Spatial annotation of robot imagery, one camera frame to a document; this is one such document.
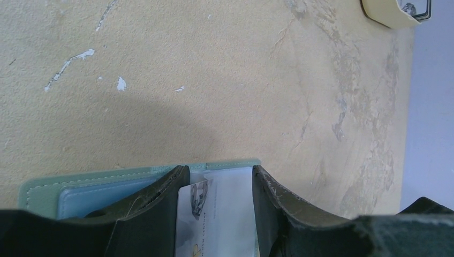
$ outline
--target white paint chip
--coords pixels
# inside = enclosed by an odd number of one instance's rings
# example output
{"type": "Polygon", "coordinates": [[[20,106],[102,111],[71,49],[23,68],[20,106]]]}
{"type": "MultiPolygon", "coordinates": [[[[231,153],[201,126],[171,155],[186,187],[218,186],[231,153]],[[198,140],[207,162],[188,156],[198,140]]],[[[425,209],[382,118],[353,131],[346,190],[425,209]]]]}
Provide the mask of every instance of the white paint chip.
{"type": "Polygon", "coordinates": [[[76,55],[76,56],[73,56],[71,58],[69,58],[65,64],[63,64],[63,67],[60,69],[59,72],[55,73],[54,77],[52,79],[49,80],[49,82],[47,83],[47,85],[44,87],[44,91],[48,92],[50,90],[50,87],[52,86],[52,83],[54,83],[55,81],[57,81],[60,76],[63,74],[63,72],[66,70],[66,68],[68,68],[68,66],[70,66],[71,62],[74,60],[74,59],[82,59],[82,60],[85,60],[85,58],[87,56],[93,56],[93,54],[95,54],[95,50],[93,49],[88,49],[87,51],[79,54],[79,55],[76,55]]]}
{"type": "Polygon", "coordinates": [[[118,77],[117,89],[118,91],[126,90],[126,81],[122,77],[118,77]]]}

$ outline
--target beige textured wall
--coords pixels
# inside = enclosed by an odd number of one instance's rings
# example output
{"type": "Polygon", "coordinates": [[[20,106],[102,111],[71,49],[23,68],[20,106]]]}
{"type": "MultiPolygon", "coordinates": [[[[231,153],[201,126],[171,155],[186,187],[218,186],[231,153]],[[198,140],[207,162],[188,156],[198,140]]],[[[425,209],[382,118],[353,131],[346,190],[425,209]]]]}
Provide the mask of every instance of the beige textured wall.
{"type": "Polygon", "coordinates": [[[0,207],[37,176],[258,157],[333,213],[398,210],[413,31],[359,0],[0,7],[0,207]]]}

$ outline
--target gray wall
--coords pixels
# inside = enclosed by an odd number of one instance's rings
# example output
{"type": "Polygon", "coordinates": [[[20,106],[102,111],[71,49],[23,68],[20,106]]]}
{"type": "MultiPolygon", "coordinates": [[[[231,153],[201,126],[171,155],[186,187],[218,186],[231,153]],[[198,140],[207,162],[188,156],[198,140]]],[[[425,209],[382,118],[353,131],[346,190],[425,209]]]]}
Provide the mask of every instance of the gray wall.
{"type": "Polygon", "coordinates": [[[426,196],[454,209],[454,1],[415,29],[401,209],[426,196]]]}

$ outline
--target wallet stitching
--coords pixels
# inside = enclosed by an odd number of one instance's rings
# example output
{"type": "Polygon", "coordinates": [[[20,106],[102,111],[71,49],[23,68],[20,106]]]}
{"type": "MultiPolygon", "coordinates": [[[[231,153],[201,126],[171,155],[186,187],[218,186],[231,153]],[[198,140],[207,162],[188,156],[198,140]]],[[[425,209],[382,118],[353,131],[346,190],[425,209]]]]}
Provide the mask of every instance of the wallet stitching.
{"type": "MultiPolygon", "coordinates": [[[[252,163],[255,163],[255,162],[237,162],[237,163],[226,163],[226,164],[218,164],[218,165],[211,165],[211,164],[208,164],[208,165],[205,165],[205,167],[207,168],[210,168],[210,167],[223,167],[223,166],[232,166],[232,165],[238,165],[238,164],[252,164],[252,163]]],[[[194,168],[197,169],[197,168],[203,168],[204,166],[203,165],[200,165],[200,166],[195,166],[194,168]]],[[[25,208],[28,209],[29,208],[29,202],[30,202],[30,199],[31,199],[31,196],[30,196],[30,191],[32,189],[36,189],[36,188],[40,188],[40,187],[46,187],[46,186],[55,186],[55,185],[60,185],[60,184],[67,184],[67,183],[75,183],[75,182],[82,182],[82,181],[93,181],[93,180],[98,180],[98,179],[106,179],[106,178],[116,178],[116,177],[125,177],[125,176],[131,176],[131,175],[139,175],[139,174],[146,174],[146,173],[149,173],[150,171],[146,171],[146,172],[138,172],[138,173],[129,173],[129,174],[123,174],[123,175],[115,175],[115,176],[109,176],[109,177],[100,177],[100,178],[90,178],[90,179],[80,179],[80,180],[73,180],[73,181],[62,181],[62,182],[57,182],[57,183],[52,183],[52,184],[45,184],[45,185],[40,185],[40,186],[33,186],[33,187],[30,187],[28,190],[27,190],[27,201],[25,203],[25,208]]]]}
{"type": "Polygon", "coordinates": [[[130,186],[130,185],[136,185],[136,184],[140,184],[140,183],[143,183],[143,181],[141,182],[136,182],[136,183],[131,183],[131,184],[125,184],[125,185],[118,185],[118,186],[113,186],[113,187],[105,187],[105,188],[100,188],[100,189],[92,189],[92,190],[88,190],[88,191],[83,191],[83,192],[80,192],[80,193],[75,193],[75,194],[66,194],[64,197],[63,197],[63,209],[62,209],[62,218],[65,218],[65,210],[66,210],[66,198],[68,196],[75,196],[75,195],[81,195],[81,194],[88,194],[88,193],[93,193],[93,192],[98,192],[98,191],[102,191],[102,190],[108,190],[108,189],[113,189],[113,188],[119,188],[119,187],[122,187],[122,186],[130,186]]]}

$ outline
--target paint scratch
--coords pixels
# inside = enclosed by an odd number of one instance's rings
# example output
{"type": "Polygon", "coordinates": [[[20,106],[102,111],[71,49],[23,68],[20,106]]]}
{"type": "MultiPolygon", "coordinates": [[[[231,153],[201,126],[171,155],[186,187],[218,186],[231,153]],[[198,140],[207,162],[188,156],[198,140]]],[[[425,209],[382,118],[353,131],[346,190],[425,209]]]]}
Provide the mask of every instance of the paint scratch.
{"type": "Polygon", "coordinates": [[[270,50],[270,57],[269,59],[271,59],[271,57],[273,56],[273,53],[274,51],[276,51],[276,48],[277,48],[277,53],[279,53],[280,49],[281,49],[281,46],[282,46],[282,42],[284,41],[284,38],[285,38],[285,35],[287,34],[287,31],[289,31],[290,29],[290,25],[292,25],[292,22],[295,20],[296,18],[293,17],[289,24],[287,24],[287,26],[283,29],[281,29],[281,31],[279,31],[278,35],[282,35],[279,40],[276,41],[276,43],[274,43],[274,46],[272,47],[272,49],[270,50]]]}
{"type": "Polygon", "coordinates": [[[79,54],[79,55],[76,55],[76,56],[73,56],[71,58],[69,58],[65,64],[63,65],[63,67],[60,69],[59,72],[55,73],[54,77],[52,79],[49,80],[49,82],[47,83],[47,86],[44,87],[44,91],[48,92],[50,90],[50,86],[52,86],[52,83],[54,83],[55,81],[57,81],[60,76],[63,74],[63,72],[66,70],[66,68],[68,68],[68,66],[70,66],[71,62],[74,60],[74,59],[82,59],[82,60],[85,60],[85,57],[87,56],[93,56],[93,54],[95,53],[95,50],[93,49],[88,49],[87,51],[79,54]]]}
{"type": "Polygon", "coordinates": [[[342,112],[339,114],[339,120],[336,123],[334,123],[331,126],[331,128],[337,140],[341,142],[342,138],[344,137],[344,132],[342,131],[341,126],[342,122],[344,121],[345,114],[347,113],[347,102],[345,101],[345,99],[342,98],[337,100],[337,103],[339,104],[339,107],[342,109],[342,112]]]}
{"type": "Polygon", "coordinates": [[[303,139],[304,139],[304,133],[306,133],[306,129],[307,129],[307,125],[309,124],[309,118],[311,117],[313,111],[311,111],[311,113],[309,113],[309,115],[307,116],[306,120],[304,121],[304,125],[302,126],[301,128],[301,136],[300,136],[300,140],[299,142],[297,143],[297,145],[293,148],[293,150],[295,150],[296,148],[298,148],[298,146],[302,143],[303,139]]]}
{"type": "Polygon", "coordinates": [[[118,91],[126,90],[126,81],[122,77],[118,77],[117,89],[118,91]]]}
{"type": "Polygon", "coordinates": [[[107,6],[107,8],[105,9],[104,13],[103,13],[102,16],[101,16],[100,21],[98,22],[98,26],[96,26],[96,31],[99,31],[99,30],[100,30],[101,25],[102,25],[102,23],[104,22],[105,17],[107,16],[107,13],[110,11],[110,9],[112,9],[112,7],[115,5],[116,2],[117,2],[117,0],[113,0],[113,1],[110,2],[110,4],[107,6]]]}
{"type": "Polygon", "coordinates": [[[178,88],[178,89],[175,89],[175,91],[177,91],[177,92],[181,92],[181,91],[183,91],[183,90],[184,90],[184,86],[182,86],[182,87],[180,87],[180,88],[178,88]]]}

